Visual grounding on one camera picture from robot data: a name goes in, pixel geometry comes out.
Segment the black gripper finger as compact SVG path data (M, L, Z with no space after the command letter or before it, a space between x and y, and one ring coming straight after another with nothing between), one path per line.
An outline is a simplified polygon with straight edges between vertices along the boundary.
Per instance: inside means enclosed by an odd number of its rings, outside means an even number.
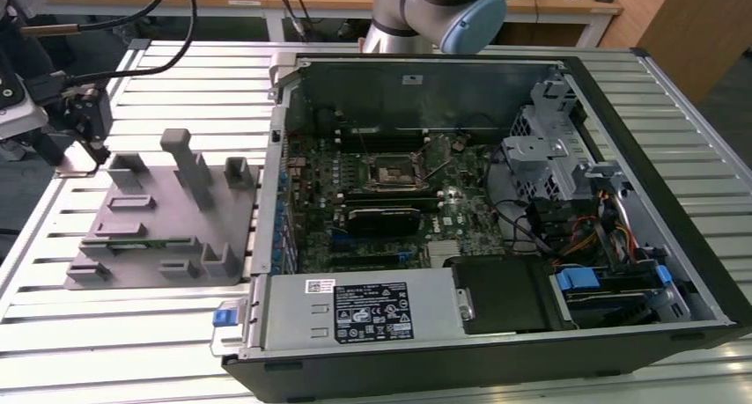
M111 152L105 146L113 128L111 100L107 93L86 93L74 96L75 130L78 142L98 165Z
M78 96L65 102L65 133L82 145L91 159L95 159L93 147L93 124L85 112L85 104Z

